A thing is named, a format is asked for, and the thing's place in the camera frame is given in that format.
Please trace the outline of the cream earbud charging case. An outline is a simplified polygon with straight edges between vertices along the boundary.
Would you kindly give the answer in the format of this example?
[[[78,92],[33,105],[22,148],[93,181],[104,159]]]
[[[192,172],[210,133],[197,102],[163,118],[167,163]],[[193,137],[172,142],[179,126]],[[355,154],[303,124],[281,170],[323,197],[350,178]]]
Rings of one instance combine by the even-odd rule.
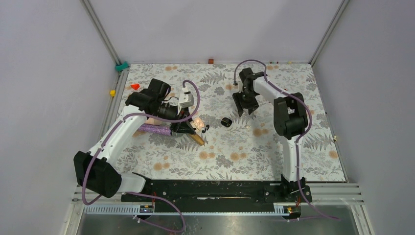
[[[201,131],[205,128],[205,123],[199,117],[197,117],[193,120],[193,126],[197,130]]]

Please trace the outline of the black earbud charging case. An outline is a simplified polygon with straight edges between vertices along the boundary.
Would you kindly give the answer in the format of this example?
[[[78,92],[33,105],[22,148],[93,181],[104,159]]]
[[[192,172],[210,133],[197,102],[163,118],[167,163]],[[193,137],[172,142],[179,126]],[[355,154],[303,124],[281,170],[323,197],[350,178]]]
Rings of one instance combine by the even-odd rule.
[[[229,128],[232,125],[232,120],[227,117],[224,117],[221,119],[221,125]]]

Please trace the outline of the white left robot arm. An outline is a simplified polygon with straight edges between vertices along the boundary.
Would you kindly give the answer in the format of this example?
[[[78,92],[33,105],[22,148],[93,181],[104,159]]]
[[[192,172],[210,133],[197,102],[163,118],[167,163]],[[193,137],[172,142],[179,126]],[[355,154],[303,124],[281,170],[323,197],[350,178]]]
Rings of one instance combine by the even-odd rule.
[[[82,200],[86,190],[97,193],[98,197],[113,197],[118,192],[133,192],[140,201],[151,197],[152,189],[146,178],[136,173],[119,173],[115,164],[125,148],[128,139],[147,120],[154,119],[170,123],[170,131],[194,135],[191,121],[199,109],[200,92],[194,82],[184,80],[182,93],[177,105],[166,101],[171,90],[169,84],[152,79],[149,86],[140,92],[130,94],[116,121],[103,137],[86,153],[78,151],[74,156],[76,180],[81,186]]]

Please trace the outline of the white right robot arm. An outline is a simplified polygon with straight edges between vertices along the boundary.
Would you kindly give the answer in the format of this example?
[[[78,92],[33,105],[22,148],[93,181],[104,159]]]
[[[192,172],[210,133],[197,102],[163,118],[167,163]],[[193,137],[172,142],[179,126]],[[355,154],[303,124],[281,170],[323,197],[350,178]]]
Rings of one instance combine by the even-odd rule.
[[[256,97],[263,96],[273,105],[273,124],[276,133],[282,137],[283,172],[280,194],[288,202],[294,201],[306,188],[301,175],[301,141],[310,129],[307,107],[301,93],[290,94],[267,80],[265,72],[254,73],[251,68],[239,73],[238,92],[232,95],[238,115],[245,110],[252,114],[259,108]]]

